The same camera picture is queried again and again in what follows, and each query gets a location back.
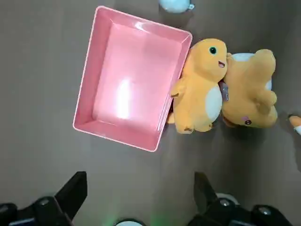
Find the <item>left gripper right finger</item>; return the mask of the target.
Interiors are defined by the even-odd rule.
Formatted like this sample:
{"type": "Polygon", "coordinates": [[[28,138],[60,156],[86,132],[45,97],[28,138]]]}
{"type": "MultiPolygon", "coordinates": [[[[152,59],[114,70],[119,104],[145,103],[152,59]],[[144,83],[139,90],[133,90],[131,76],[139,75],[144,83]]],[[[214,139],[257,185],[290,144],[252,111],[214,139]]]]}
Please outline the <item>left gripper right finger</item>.
{"type": "Polygon", "coordinates": [[[216,193],[207,176],[194,173],[194,201],[198,213],[189,226],[291,226],[275,207],[257,204],[251,210],[240,205],[230,194],[216,193]]]}

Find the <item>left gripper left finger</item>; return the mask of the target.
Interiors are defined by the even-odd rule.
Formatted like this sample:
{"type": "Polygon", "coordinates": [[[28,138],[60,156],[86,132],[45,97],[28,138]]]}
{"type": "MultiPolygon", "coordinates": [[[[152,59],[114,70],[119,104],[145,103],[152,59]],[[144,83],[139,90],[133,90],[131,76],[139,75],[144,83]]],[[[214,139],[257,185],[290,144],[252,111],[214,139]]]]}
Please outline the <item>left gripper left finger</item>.
{"type": "Polygon", "coordinates": [[[87,198],[87,173],[76,172],[55,194],[43,196],[19,209],[12,202],[0,204],[2,226],[72,226],[87,198]]]}

